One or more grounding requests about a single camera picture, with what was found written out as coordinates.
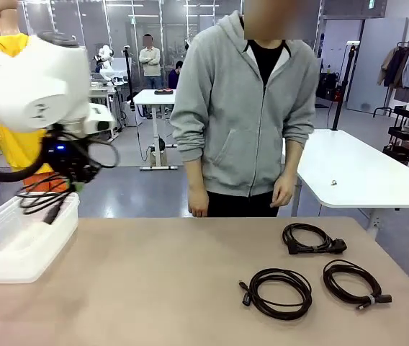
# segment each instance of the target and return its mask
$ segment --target table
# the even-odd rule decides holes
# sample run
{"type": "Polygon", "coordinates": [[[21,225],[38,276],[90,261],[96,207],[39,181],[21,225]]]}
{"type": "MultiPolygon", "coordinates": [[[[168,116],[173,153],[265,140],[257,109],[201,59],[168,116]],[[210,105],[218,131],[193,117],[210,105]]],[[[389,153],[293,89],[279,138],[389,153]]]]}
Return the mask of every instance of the table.
{"type": "Polygon", "coordinates": [[[302,155],[292,216],[302,183],[329,208],[371,208],[376,238],[386,209],[409,208],[409,167],[342,130],[315,130],[302,155]]]}
{"type": "MultiPolygon", "coordinates": [[[[341,284],[367,292],[352,281],[341,284]]],[[[297,297],[282,284],[261,294],[297,297]]],[[[409,277],[350,218],[81,219],[36,283],[0,285],[0,346],[36,345],[408,346],[409,277]],[[349,249],[289,256],[280,231],[294,221],[322,227],[349,249]],[[368,269],[393,303],[360,313],[333,298],[321,273],[334,258],[368,269]],[[313,304],[302,319],[278,321],[241,303],[238,281],[268,267],[310,281],[313,304]]]]}
{"type": "MultiPolygon", "coordinates": [[[[153,171],[153,170],[177,170],[177,166],[161,166],[161,153],[160,153],[160,136],[158,134],[157,124],[157,106],[160,106],[164,119],[164,105],[174,105],[176,103],[176,90],[173,90],[173,94],[170,95],[155,95],[154,89],[144,89],[134,97],[134,103],[136,105],[151,106],[152,107],[152,121],[153,121],[153,143],[155,146],[155,167],[141,167],[141,171],[153,171]]],[[[166,148],[177,148],[176,144],[166,145],[166,148]]]]}
{"type": "MultiPolygon", "coordinates": [[[[122,86],[124,84],[125,84],[124,82],[117,82],[115,85],[91,86],[91,88],[89,90],[89,98],[105,99],[110,112],[113,114],[112,106],[110,105],[111,104],[110,96],[115,95],[117,93],[116,88],[119,87],[119,86],[122,86]]],[[[116,133],[113,129],[111,129],[110,130],[110,138],[109,138],[108,142],[112,142],[119,135],[120,135],[119,133],[116,133]]]]}

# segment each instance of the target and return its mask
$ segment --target black pole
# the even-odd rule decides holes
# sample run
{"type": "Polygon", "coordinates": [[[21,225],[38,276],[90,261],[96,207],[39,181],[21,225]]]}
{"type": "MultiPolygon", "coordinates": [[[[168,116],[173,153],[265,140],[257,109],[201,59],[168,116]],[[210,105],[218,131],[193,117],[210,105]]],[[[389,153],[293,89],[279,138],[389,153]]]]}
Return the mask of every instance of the black pole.
{"type": "Polygon", "coordinates": [[[131,79],[131,69],[130,69],[130,53],[128,51],[128,48],[129,46],[126,45],[123,48],[123,53],[125,54],[125,58],[126,58],[127,85],[130,88],[130,96],[131,96],[130,108],[134,112],[134,116],[135,116],[134,94],[132,93],[132,79],[131,79]]]}
{"type": "Polygon", "coordinates": [[[343,81],[341,85],[339,103],[337,105],[336,116],[334,117],[333,131],[337,131],[337,125],[339,123],[339,118],[341,116],[342,105],[343,105],[343,100],[345,99],[345,96],[346,96],[347,85],[349,84],[349,74],[351,70],[351,64],[354,62],[355,52],[356,52],[356,47],[352,45],[350,48],[350,53],[349,53],[349,62],[347,62],[346,74],[343,77],[343,81]]]}

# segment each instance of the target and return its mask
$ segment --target clear plastic container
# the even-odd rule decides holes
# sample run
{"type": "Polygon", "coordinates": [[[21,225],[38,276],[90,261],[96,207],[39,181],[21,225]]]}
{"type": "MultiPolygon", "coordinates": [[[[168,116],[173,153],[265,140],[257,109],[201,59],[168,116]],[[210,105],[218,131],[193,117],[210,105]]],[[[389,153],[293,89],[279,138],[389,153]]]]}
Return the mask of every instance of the clear plastic container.
{"type": "Polygon", "coordinates": [[[20,199],[0,207],[0,283],[32,283],[49,267],[78,226],[78,195],[66,198],[52,225],[47,210],[24,215],[20,199]]]}

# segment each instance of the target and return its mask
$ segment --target gray hoodie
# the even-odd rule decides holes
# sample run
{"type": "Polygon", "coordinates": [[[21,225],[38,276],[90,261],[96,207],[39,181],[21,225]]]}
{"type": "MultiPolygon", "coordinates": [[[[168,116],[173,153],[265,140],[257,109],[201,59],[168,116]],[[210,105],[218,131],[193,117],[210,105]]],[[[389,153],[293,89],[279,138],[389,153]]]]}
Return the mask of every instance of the gray hoodie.
{"type": "Polygon", "coordinates": [[[171,116],[183,161],[201,157],[205,187],[260,195],[282,173],[283,140],[313,131],[319,70],[303,41],[288,40],[266,88],[238,12],[199,33],[187,52],[171,116]]]}

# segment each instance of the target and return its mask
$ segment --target white shirt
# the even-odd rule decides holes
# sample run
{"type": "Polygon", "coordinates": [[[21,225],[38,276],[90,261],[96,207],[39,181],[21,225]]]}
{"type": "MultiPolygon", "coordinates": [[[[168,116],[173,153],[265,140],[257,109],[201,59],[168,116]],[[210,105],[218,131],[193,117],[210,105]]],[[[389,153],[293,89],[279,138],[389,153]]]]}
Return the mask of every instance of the white shirt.
{"type": "Polygon", "coordinates": [[[140,51],[139,62],[143,66],[144,76],[161,76],[160,57],[160,50],[155,47],[140,51]]]}

